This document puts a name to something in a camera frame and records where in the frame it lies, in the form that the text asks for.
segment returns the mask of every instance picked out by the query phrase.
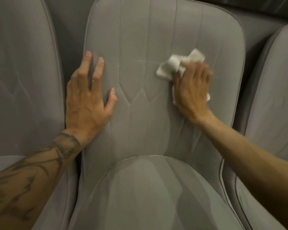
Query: white towel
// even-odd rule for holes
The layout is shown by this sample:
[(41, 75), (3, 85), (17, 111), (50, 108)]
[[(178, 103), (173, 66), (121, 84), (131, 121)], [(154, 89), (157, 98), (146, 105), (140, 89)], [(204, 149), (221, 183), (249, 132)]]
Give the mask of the white towel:
[[(167, 79), (169, 81), (173, 80), (173, 72), (179, 71), (180, 77), (183, 76), (183, 73), (185, 71), (184, 67), (179, 66), (182, 61), (204, 61), (205, 56), (197, 49), (194, 49), (190, 55), (188, 56), (181, 56), (181, 55), (172, 55), (168, 61), (163, 62), (160, 64), (158, 70), (157, 70), (157, 76)], [(174, 86), (172, 88), (173, 90), (173, 103), (175, 104), (175, 98), (174, 98)], [(210, 95), (207, 95), (207, 101), (210, 100)]]

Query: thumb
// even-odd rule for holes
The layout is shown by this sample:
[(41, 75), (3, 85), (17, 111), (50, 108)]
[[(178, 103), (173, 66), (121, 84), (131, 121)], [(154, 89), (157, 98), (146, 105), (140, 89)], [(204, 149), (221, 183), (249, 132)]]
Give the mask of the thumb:
[(109, 93), (108, 102), (105, 107), (105, 112), (108, 116), (112, 116), (115, 104), (117, 102), (117, 96), (115, 95), (115, 88), (112, 88)]

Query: person's left hand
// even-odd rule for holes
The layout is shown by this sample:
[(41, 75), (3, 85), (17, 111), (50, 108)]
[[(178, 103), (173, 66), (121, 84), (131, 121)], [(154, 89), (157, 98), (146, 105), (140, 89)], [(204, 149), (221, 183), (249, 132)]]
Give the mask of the person's left hand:
[(104, 71), (102, 57), (98, 60), (92, 77), (92, 87), (89, 89), (88, 73), (91, 62), (92, 54), (87, 51), (80, 67), (67, 84), (66, 130), (63, 132), (76, 137), (82, 148), (87, 146), (110, 120), (117, 102), (115, 88), (112, 88), (108, 103), (104, 106), (101, 93), (101, 78)]

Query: forearm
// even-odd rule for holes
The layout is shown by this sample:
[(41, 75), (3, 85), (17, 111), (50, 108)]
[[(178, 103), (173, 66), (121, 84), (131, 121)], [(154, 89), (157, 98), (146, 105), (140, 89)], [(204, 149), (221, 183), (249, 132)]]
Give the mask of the forearm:
[(277, 206), (288, 209), (287, 162), (255, 146), (211, 112), (199, 127), (262, 205), (274, 215)]
[(33, 156), (0, 172), (0, 229), (31, 229), (80, 151), (76, 137), (61, 133)]

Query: tattooed forearm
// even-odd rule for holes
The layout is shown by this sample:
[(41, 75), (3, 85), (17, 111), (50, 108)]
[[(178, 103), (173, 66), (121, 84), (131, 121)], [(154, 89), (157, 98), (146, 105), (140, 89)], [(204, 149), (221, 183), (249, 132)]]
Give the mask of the tattooed forearm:
[[(0, 217), (9, 215), (21, 221), (30, 220), (44, 191), (52, 193), (62, 168), (80, 152), (79, 141), (72, 135), (61, 133), (51, 143), (0, 172)], [(32, 189), (39, 193), (29, 194)], [(25, 203), (26, 195), (31, 203)]]

